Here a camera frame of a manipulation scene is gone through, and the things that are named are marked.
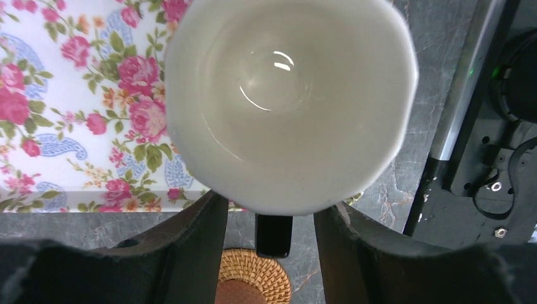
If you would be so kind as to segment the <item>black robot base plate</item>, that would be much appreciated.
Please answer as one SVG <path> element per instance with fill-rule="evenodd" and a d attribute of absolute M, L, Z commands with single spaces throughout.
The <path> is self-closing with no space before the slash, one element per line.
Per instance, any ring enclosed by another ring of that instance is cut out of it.
<path fill-rule="evenodd" d="M 536 2 L 479 1 L 406 236 L 536 242 Z"/>

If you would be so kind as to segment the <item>floral rectangular tray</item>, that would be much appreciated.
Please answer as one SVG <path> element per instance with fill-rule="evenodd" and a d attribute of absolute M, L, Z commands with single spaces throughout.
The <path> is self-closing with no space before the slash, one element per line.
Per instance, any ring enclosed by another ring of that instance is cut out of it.
<path fill-rule="evenodd" d="M 188 6 L 1 2 L 2 212 L 175 212 L 206 193 L 165 121 Z"/>

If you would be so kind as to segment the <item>black mug cream inside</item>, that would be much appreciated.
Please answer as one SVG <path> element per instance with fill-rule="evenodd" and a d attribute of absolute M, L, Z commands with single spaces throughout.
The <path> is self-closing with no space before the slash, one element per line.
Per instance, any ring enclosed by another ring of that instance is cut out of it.
<path fill-rule="evenodd" d="M 168 134 L 284 258 L 293 217 L 367 189 L 399 152 L 419 79 L 387 1 L 194 1 L 168 43 Z"/>

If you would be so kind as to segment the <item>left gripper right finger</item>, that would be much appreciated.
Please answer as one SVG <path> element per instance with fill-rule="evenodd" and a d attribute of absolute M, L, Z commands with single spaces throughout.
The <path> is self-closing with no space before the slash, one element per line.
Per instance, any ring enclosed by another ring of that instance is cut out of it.
<path fill-rule="evenodd" d="M 451 250 L 340 203 L 314 215 L 327 303 L 535 303 L 536 245 Z"/>

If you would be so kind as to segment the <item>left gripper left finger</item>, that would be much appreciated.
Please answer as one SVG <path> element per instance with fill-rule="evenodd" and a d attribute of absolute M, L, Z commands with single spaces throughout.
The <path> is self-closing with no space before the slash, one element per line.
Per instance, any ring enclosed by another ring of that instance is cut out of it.
<path fill-rule="evenodd" d="M 112 248 L 1 243 L 2 303 L 213 303 L 227 200 L 214 192 Z"/>

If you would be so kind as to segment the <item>woven rattan round coaster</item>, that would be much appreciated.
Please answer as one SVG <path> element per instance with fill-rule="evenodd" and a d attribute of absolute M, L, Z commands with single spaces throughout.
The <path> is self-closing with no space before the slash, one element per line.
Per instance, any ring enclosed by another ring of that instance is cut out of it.
<path fill-rule="evenodd" d="M 226 249 L 222 253 L 218 282 L 237 281 L 261 292 L 266 303 L 289 304 L 291 283 L 284 267 L 275 259 L 259 257 L 255 250 Z"/>

